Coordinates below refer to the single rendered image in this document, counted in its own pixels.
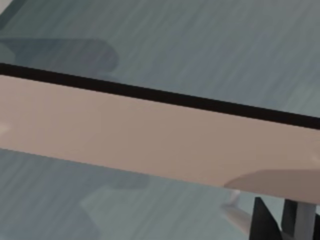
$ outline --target gray floor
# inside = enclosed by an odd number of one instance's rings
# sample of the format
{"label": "gray floor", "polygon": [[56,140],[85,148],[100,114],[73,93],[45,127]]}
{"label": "gray floor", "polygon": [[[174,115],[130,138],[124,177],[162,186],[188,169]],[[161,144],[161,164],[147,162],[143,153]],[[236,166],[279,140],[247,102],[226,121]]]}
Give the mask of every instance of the gray floor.
{"label": "gray floor", "polygon": [[[317,0],[28,0],[0,39],[98,39],[118,54],[114,81],[320,116],[319,10]],[[0,61],[16,57],[0,43]],[[6,150],[0,172],[6,239],[246,239],[219,214],[225,189]],[[279,219],[282,200],[264,200]],[[246,193],[241,206],[253,201]]]}

